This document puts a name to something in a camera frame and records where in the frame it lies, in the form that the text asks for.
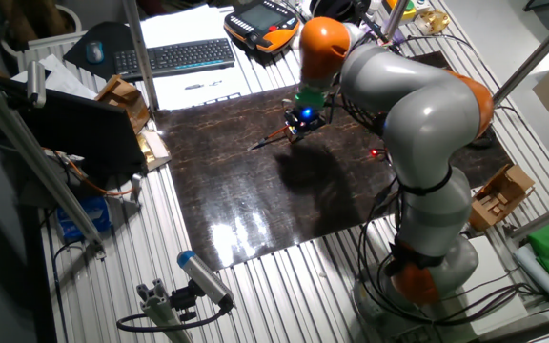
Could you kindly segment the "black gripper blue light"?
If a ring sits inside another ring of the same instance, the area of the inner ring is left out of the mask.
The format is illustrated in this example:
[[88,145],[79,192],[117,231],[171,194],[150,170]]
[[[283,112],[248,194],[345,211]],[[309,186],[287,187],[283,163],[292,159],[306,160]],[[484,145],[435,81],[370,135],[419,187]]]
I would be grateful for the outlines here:
[[284,113],[288,138],[304,138],[326,124],[323,115],[309,107],[287,109]]

